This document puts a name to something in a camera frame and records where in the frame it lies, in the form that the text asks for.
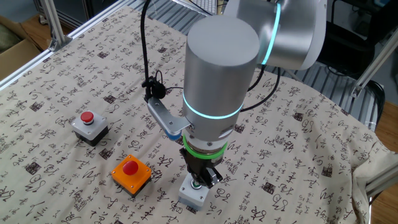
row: emergency stop button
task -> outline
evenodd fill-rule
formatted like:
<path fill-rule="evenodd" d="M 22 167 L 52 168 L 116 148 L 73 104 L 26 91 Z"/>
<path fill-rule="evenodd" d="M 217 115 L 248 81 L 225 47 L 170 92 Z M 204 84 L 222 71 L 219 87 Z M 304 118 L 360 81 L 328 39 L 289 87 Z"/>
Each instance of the emergency stop button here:
<path fill-rule="evenodd" d="M 123 172 L 126 175 L 134 175 L 138 171 L 138 163 L 136 161 L 128 161 L 123 165 Z"/>
<path fill-rule="evenodd" d="M 86 111 L 80 115 L 80 119 L 85 125 L 92 124 L 94 122 L 94 114 L 90 111 Z"/>

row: black cable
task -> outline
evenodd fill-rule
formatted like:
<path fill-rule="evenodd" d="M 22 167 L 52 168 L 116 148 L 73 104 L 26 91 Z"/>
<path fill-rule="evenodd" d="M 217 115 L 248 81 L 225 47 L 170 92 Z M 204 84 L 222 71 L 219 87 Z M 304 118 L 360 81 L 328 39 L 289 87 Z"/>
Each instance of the black cable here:
<path fill-rule="evenodd" d="M 182 87 L 174 86 L 174 87 L 168 87 L 168 88 L 166 88 L 166 90 L 173 89 L 173 88 L 180 88 L 180 89 L 183 89 Z"/>
<path fill-rule="evenodd" d="M 359 11 L 359 9 L 355 10 L 355 9 L 354 9 L 354 6 L 351 8 L 351 10 L 352 10 L 353 12 L 358 12 L 358 11 Z"/>
<path fill-rule="evenodd" d="M 163 84 L 163 74 L 160 70 L 156 71 L 155 80 L 157 80 L 157 74 L 160 73 L 160 83 Z"/>
<path fill-rule="evenodd" d="M 346 77 L 346 76 L 348 76 L 348 75 L 345 75 L 345 74 L 339 74 L 339 73 L 336 73 L 336 72 L 332 71 L 331 68 L 330 68 L 330 66 L 326 66 L 326 68 L 329 70 L 330 73 L 332 73 L 332 74 L 334 74 L 334 75 L 341 76 L 341 77 Z"/>
<path fill-rule="evenodd" d="M 245 111 L 254 109 L 254 108 L 256 108 L 256 107 L 262 105 L 265 101 L 267 101 L 267 100 L 275 93 L 276 89 L 278 88 L 279 80 L 280 80 L 280 68 L 278 67 L 278 77 L 277 77 L 277 79 L 276 79 L 276 83 L 275 83 L 274 89 L 273 89 L 273 90 L 268 94 L 268 96 L 265 97 L 263 100 L 261 100 L 260 102 L 256 103 L 256 104 L 253 105 L 253 106 L 250 106 L 250 107 L 248 107 L 248 108 L 243 108 L 243 109 L 241 109 L 241 112 L 245 112 Z"/>
<path fill-rule="evenodd" d="M 192 4 L 194 4 L 197 8 L 201 9 L 203 12 L 207 13 L 209 16 L 212 16 L 212 14 L 210 14 L 210 12 L 202 9 L 200 6 L 198 6 L 196 3 L 194 3 L 192 0 L 189 0 Z"/>
<path fill-rule="evenodd" d="M 350 74 L 336 73 L 336 72 L 331 70 L 330 66 L 326 66 L 326 69 L 329 70 L 330 73 L 332 73 L 334 75 L 337 75 L 337 76 L 340 76 L 340 77 L 351 77 L 352 78 L 354 75 L 358 75 L 358 74 L 361 73 L 361 72 L 350 73 Z"/>
<path fill-rule="evenodd" d="M 372 198 L 372 200 L 369 202 L 369 206 L 372 205 L 372 203 L 375 201 L 375 199 L 376 199 L 380 194 L 381 194 L 381 192 L 378 193 L 378 194 L 376 194 L 376 195 Z"/>
<path fill-rule="evenodd" d="M 145 41 L 145 16 L 147 14 L 148 6 L 150 0 L 147 0 L 142 8 L 141 12 L 141 43 L 142 43 L 142 53 L 144 55 L 144 69 L 145 69 L 145 100 L 147 101 L 151 97 L 150 85 L 149 85 L 149 69 L 148 69 L 148 57 L 147 57 L 147 44 Z"/>
<path fill-rule="evenodd" d="M 260 79 L 261 79 L 262 75 L 264 74 L 264 70 L 265 70 L 265 69 L 266 69 L 266 66 L 265 66 L 265 65 L 262 65 L 262 67 L 261 67 L 261 72 L 260 72 L 260 74 L 259 74 L 259 76 L 258 76 L 256 82 L 255 82 L 252 86 L 249 87 L 248 91 L 252 90 L 252 89 L 253 89 L 254 87 L 256 87 L 256 85 L 260 82 Z"/>
<path fill-rule="evenodd" d="M 384 103 L 386 102 L 386 93 L 384 92 L 383 87 L 373 80 L 370 80 L 366 86 L 369 88 L 370 91 L 373 92 L 374 98 L 377 103 L 377 126 L 383 113 Z"/>

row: button switch box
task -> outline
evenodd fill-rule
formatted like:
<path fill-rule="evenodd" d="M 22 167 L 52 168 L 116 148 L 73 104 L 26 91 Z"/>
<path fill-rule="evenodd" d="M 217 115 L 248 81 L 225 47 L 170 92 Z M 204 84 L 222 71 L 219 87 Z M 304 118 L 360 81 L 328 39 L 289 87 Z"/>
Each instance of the button switch box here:
<path fill-rule="evenodd" d="M 109 132 L 106 118 L 101 115 L 86 111 L 72 122 L 76 137 L 87 144 L 95 146 Z"/>
<path fill-rule="evenodd" d="M 136 195 L 150 182 L 151 169 L 132 155 L 128 155 L 113 171 L 113 180 L 122 185 L 132 196 Z"/>

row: green band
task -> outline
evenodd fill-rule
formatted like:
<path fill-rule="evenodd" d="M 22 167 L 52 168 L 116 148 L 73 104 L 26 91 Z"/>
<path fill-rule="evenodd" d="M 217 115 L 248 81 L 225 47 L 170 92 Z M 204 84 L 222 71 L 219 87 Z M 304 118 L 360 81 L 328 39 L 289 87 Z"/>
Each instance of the green band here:
<path fill-rule="evenodd" d="M 204 154 L 197 153 L 193 149 L 191 149 L 191 147 L 187 143 L 187 139 L 185 138 L 185 135 L 182 136 L 182 141 L 184 142 L 184 147 L 187 149 L 187 151 L 191 155 L 195 156 L 198 159 L 215 159 L 224 153 L 226 146 L 227 146 L 227 142 L 226 142 L 225 145 L 223 146 L 223 148 L 220 151 L 218 151 L 217 153 L 214 153 L 211 155 L 204 155 Z"/>

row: tablecloth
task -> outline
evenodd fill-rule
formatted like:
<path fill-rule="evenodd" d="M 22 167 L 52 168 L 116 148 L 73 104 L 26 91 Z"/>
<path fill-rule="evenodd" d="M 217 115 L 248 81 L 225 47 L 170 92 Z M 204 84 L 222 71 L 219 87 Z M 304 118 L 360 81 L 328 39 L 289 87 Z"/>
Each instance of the tablecloth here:
<path fill-rule="evenodd" d="M 270 100 L 239 115 L 216 167 L 224 179 L 203 208 L 180 203 L 183 144 L 167 139 L 143 100 L 140 16 L 122 8 L 0 92 L 1 222 L 368 222 L 366 181 L 397 155 L 328 98 L 285 77 Z M 145 29 L 150 73 L 183 86 L 186 37 L 150 19 Z M 272 90 L 276 76 L 264 76 L 244 107 Z M 182 90 L 168 90 L 163 102 L 182 115 Z M 108 121 L 95 147 L 72 132 L 85 110 Z M 136 198 L 110 173 L 128 154 L 152 169 Z"/>

